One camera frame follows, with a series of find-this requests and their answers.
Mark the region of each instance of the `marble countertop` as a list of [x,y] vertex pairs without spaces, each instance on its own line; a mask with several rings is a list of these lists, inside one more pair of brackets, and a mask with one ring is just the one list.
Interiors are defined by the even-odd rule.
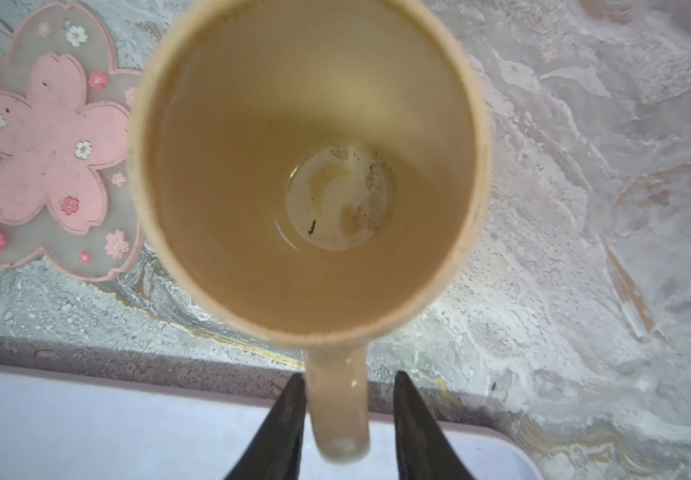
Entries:
[[[187,0],[92,0],[143,68]],[[0,52],[42,2],[0,0]],[[373,342],[438,418],[546,478],[691,478],[691,0],[427,0],[479,74],[494,185],[467,264]],[[0,270],[0,363],[274,398],[301,355],[230,330],[146,248],[117,280]]]

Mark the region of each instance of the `pink flower coaster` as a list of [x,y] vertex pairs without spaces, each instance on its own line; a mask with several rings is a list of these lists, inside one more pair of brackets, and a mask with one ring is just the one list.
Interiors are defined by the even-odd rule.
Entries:
[[43,254],[101,281],[134,264],[144,235],[125,160],[138,81],[80,4],[46,5],[15,30],[0,57],[0,268]]

